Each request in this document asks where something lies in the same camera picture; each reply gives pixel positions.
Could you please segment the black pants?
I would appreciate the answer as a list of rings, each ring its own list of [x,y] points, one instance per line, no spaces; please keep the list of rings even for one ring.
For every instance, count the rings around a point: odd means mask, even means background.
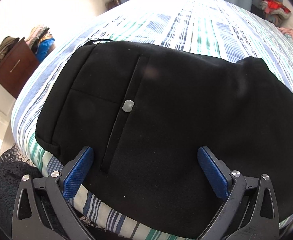
[[[293,214],[293,93],[259,58],[86,44],[55,81],[35,137],[62,164],[91,147],[85,187],[162,232],[198,237],[220,207],[201,146],[246,176],[268,174],[280,219]]]

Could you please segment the black lace cloth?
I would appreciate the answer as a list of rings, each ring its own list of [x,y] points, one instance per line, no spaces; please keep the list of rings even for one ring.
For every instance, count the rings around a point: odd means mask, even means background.
[[[12,218],[16,195],[22,177],[42,178],[41,172],[29,163],[22,161],[18,147],[14,145],[0,155],[0,230],[12,237]]]

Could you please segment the dark brown wooden dresser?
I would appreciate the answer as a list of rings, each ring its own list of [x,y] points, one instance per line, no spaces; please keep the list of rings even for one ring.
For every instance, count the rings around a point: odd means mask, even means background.
[[[0,62],[0,85],[15,99],[40,62],[21,39]]]

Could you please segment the clothes pile beside dresser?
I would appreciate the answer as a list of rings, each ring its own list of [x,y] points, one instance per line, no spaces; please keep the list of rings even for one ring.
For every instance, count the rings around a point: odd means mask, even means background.
[[[55,39],[50,28],[41,25],[31,30],[25,42],[40,63],[55,49]]]

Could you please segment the olive cloth on dresser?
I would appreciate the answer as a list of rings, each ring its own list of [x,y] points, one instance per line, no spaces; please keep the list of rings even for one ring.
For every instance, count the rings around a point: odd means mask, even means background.
[[[0,62],[9,53],[9,51],[19,42],[19,37],[14,38],[11,36],[5,37],[0,44]]]

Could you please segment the striped blue green bed sheet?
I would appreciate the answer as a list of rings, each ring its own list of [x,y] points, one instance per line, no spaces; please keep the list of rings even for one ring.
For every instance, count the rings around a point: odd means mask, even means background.
[[[293,44],[272,23],[223,0],[180,0],[173,5],[132,0],[102,14],[88,31],[46,57],[22,89],[12,112],[14,138],[44,175],[63,164],[36,141],[42,107],[73,53],[86,42],[108,40],[153,44],[231,63],[259,58],[293,93]],[[153,229],[123,215],[85,185],[71,204],[96,225],[133,239],[189,238]]]

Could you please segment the red clothes pile on stool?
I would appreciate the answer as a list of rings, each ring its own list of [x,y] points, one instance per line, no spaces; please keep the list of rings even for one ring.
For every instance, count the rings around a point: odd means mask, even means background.
[[[281,26],[282,22],[291,16],[290,9],[277,0],[262,0],[259,4],[266,20],[276,27]]]

